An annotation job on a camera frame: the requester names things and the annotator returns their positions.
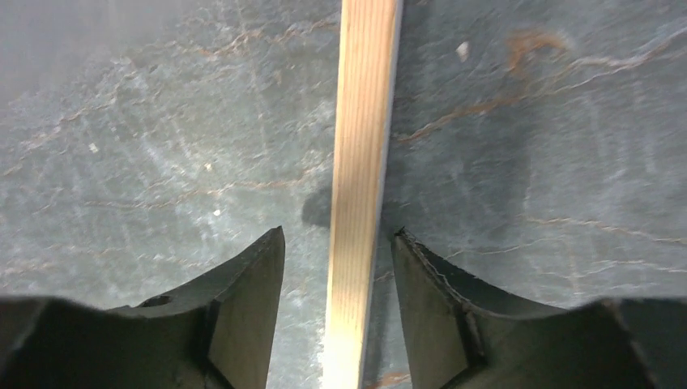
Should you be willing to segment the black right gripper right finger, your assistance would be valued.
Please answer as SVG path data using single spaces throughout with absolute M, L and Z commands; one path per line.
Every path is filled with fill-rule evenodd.
M 415 388 L 683 388 L 686 301 L 565 310 L 508 293 L 405 230 L 391 245 Z

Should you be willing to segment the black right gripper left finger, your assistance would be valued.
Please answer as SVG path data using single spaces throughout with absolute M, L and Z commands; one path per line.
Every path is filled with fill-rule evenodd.
M 1 300 L 4 388 L 264 388 L 284 275 L 276 227 L 138 306 Z

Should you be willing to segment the light wooden picture frame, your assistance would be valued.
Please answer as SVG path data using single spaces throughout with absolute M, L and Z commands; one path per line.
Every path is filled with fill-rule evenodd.
M 322 387 L 363 378 L 401 1 L 341 6 Z

